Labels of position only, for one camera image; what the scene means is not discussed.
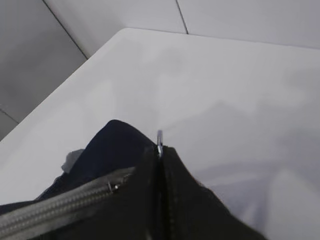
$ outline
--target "tiled floor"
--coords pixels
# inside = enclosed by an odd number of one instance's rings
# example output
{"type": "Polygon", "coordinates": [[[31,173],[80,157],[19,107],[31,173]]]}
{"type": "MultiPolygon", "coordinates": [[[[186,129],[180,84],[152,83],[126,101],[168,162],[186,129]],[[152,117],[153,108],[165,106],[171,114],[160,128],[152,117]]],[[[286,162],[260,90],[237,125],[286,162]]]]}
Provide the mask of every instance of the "tiled floor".
{"type": "Polygon", "coordinates": [[[85,61],[41,0],[0,1],[0,140],[85,61]]]}
{"type": "Polygon", "coordinates": [[[7,116],[4,112],[0,111],[0,140],[3,139],[12,129],[18,124],[7,116]]]}

